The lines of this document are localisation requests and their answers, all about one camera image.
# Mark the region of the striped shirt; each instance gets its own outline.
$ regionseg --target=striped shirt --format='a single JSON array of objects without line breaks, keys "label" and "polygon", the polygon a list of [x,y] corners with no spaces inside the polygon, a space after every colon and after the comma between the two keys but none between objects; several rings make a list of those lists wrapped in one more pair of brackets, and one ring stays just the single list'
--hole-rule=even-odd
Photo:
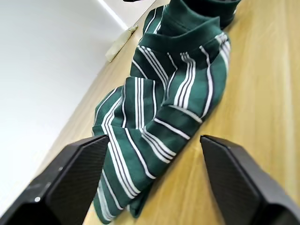
[{"label": "striped shirt", "polygon": [[94,135],[110,138],[94,199],[104,224],[125,208],[140,215],[154,180],[220,101],[230,42],[219,22],[183,0],[146,18],[130,77],[95,110]]}]

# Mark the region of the clothing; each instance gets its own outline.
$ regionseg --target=clothing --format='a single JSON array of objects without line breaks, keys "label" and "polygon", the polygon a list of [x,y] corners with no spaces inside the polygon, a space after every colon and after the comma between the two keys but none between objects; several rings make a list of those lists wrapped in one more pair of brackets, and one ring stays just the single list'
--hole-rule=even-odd
[{"label": "clothing", "polygon": [[[210,1],[219,8],[224,4]],[[233,14],[238,2],[228,12]],[[140,215],[154,180],[211,114],[225,89],[230,42],[218,17],[200,15],[184,0],[171,0],[150,11],[143,32],[130,77],[95,111],[94,135],[110,138],[94,199],[104,224],[127,206],[134,217]]]}]

